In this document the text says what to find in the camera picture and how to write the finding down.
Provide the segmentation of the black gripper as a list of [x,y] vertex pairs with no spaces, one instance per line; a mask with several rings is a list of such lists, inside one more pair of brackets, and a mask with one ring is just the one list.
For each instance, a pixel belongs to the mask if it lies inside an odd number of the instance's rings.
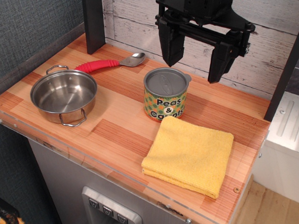
[[161,51],[168,66],[183,57],[184,39],[189,37],[214,46],[208,82],[218,83],[237,56],[248,52],[255,25],[238,15],[233,0],[156,0],[159,13]]

